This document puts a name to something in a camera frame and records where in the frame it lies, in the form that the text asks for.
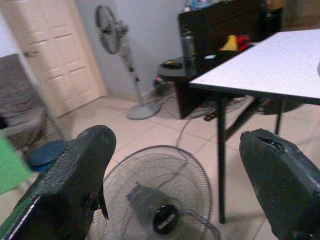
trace door panel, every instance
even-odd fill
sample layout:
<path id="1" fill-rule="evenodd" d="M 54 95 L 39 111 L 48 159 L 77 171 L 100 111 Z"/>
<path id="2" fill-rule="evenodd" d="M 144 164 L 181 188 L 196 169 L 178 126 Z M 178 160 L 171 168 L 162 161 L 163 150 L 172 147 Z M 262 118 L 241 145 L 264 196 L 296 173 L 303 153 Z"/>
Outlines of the door panel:
<path id="1" fill-rule="evenodd" d="M 0 1 L 56 116 L 101 96 L 65 1 Z"/>

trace green object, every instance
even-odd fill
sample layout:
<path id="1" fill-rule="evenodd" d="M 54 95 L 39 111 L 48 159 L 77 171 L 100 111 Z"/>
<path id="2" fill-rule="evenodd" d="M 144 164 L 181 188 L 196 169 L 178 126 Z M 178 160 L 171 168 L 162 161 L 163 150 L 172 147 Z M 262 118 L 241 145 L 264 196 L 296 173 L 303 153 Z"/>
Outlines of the green object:
<path id="1" fill-rule="evenodd" d="M 0 195 L 27 180 L 31 171 L 0 132 Z"/>

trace small table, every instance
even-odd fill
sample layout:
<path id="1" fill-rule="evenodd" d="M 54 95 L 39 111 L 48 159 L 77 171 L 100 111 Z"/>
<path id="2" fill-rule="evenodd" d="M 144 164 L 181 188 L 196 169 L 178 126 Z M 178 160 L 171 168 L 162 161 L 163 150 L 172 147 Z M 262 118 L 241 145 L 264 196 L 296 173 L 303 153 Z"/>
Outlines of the small table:
<path id="1" fill-rule="evenodd" d="M 225 61 L 239 54 L 237 51 L 215 51 L 198 54 L 194 64 L 185 64 L 184 58 L 179 57 L 173 61 L 181 63 L 181 69 L 158 67 L 158 76 L 165 81 L 174 82 L 180 118 L 184 119 L 195 110 L 203 101 L 213 95 L 212 90 L 196 89 L 189 86 L 189 82 L 196 77 L 210 71 Z"/>
<path id="2" fill-rule="evenodd" d="M 225 142 L 255 112 L 262 98 L 280 99 L 278 134 L 285 100 L 320 105 L 320 29 L 279 32 L 203 74 L 190 86 L 251 95 L 254 101 L 225 129 L 225 97 L 217 101 L 219 220 L 225 223 Z"/>

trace round blue stool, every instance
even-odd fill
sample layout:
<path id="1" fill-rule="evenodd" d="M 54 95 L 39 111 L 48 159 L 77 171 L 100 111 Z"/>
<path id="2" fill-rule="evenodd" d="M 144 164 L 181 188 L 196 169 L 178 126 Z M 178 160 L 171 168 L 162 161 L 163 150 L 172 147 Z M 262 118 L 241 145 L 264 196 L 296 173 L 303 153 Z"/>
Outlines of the round blue stool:
<path id="1" fill-rule="evenodd" d="M 26 162 L 31 170 L 43 172 L 64 152 L 67 143 L 64 140 L 56 140 L 43 145 L 28 155 Z"/>

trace standing fan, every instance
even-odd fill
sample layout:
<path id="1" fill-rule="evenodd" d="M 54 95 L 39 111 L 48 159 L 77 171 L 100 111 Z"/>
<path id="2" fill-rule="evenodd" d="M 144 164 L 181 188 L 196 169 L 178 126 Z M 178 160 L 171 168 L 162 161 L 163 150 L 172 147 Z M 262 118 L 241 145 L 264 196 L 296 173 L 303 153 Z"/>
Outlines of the standing fan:
<path id="1" fill-rule="evenodd" d="M 96 211 L 89 240 L 220 239 L 209 223 L 207 175 L 180 148 L 151 146 L 128 156 L 105 178 L 104 197 L 109 220 Z"/>
<path id="2" fill-rule="evenodd" d="M 96 26 L 99 30 L 100 41 L 103 47 L 110 54 L 114 55 L 120 53 L 134 82 L 139 104 L 128 111 L 126 115 L 127 118 L 142 120 L 154 116 L 159 112 L 160 104 L 157 102 L 145 103 L 142 97 L 140 80 L 134 68 L 131 49 L 128 42 L 128 25 L 125 25 L 122 20 L 116 21 L 111 9 L 105 5 L 99 5 L 96 8 L 95 17 Z"/>

